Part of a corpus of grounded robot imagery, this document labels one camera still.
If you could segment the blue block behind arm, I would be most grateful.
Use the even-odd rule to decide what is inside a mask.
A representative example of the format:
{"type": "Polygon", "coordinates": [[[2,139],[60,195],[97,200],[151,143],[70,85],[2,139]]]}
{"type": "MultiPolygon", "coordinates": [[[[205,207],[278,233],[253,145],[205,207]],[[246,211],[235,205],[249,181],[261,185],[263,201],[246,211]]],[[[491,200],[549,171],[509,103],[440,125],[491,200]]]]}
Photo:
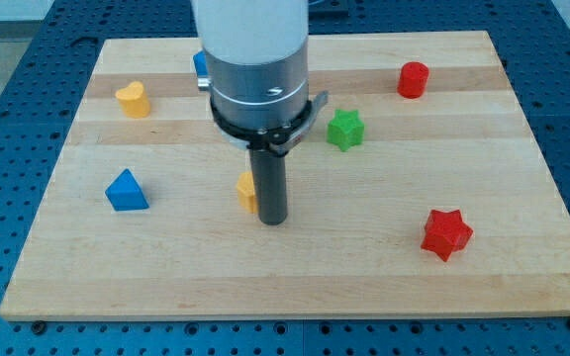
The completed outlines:
{"type": "Polygon", "coordinates": [[[208,76],[206,56],[202,50],[198,51],[196,54],[193,55],[193,64],[195,67],[196,75],[198,77],[208,76]]]}

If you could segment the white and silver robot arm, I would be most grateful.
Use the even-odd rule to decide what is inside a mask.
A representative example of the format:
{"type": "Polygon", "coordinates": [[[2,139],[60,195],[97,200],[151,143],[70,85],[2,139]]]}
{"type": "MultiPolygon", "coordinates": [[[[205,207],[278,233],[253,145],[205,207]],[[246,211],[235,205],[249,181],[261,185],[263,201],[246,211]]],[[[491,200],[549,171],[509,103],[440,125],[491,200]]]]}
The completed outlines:
{"type": "Polygon", "coordinates": [[[293,128],[308,102],[305,0],[192,0],[214,120],[240,147],[293,128]]]}

